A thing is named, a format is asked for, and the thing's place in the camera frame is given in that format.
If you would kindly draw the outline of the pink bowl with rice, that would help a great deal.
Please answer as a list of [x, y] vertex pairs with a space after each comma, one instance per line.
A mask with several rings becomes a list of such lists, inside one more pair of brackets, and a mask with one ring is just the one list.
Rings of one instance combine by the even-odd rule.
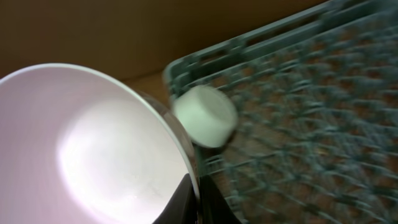
[[1, 223], [153, 223], [192, 166], [138, 93], [48, 63], [1, 80]]

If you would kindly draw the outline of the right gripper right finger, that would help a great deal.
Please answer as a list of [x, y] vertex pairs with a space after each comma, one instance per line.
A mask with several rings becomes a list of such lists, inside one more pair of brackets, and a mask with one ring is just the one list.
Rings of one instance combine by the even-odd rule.
[[200, 177], [199, 187], [204, 224], [241, 224], [209, 175]]

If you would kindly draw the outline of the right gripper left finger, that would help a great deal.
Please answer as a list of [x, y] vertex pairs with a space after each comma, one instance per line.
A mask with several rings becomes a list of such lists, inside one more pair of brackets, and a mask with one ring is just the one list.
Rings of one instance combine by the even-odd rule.
[[153, 224], [196, 224], [197, 199], [189, 174], [185, 174], [177, 189]]

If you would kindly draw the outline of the white bowl with walnut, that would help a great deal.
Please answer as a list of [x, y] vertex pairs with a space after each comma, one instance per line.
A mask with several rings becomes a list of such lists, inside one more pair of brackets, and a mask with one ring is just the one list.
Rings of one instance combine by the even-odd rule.
[[177, 98], [172, 111], [190, 136], [202, 147], [224, 146], [238, 125], [238, 112], [221, 91], [198, 85]]

